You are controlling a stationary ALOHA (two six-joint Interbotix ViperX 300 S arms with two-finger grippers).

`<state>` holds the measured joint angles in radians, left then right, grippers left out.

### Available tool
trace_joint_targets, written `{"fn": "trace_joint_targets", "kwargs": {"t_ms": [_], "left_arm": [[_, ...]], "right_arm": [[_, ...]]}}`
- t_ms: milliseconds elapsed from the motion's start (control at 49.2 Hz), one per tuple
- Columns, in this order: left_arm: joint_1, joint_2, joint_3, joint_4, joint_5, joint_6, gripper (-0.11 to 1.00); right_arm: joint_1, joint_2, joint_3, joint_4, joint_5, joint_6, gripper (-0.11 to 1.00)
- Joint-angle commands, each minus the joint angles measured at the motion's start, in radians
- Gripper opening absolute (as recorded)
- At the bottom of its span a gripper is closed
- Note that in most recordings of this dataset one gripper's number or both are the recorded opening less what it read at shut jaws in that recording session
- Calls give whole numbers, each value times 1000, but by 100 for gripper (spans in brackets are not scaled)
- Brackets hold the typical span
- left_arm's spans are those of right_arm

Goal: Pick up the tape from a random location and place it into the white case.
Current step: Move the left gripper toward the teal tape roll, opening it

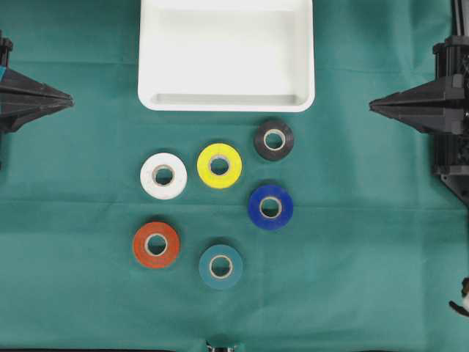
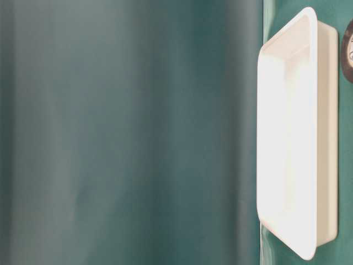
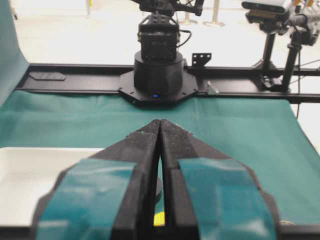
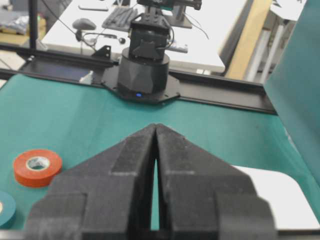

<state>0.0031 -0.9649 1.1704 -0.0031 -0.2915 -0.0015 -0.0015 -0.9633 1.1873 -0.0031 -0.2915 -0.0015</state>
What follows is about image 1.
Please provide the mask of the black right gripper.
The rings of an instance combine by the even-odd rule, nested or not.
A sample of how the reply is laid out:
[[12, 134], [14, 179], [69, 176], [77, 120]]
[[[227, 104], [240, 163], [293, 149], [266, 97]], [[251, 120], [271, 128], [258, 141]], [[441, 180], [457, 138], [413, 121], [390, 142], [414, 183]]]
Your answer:
[[437, 78], [369, 103], [371, 111], [434, 134], [435, 173], [468, 175], [468, 38], [434, 46]]

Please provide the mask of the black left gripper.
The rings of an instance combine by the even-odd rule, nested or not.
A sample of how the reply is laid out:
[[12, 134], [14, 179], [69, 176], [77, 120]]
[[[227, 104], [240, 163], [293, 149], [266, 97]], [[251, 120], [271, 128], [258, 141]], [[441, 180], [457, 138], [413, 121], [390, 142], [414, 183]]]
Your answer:
[[[4, 134], [18, 131], [26, 123], [73, 106], [73, 97], [45, 83], [35, 81], [9, 68], [12, 41], [1, 34], [1, 140]], [[43, 107], [30, 111], [23, 108]]]

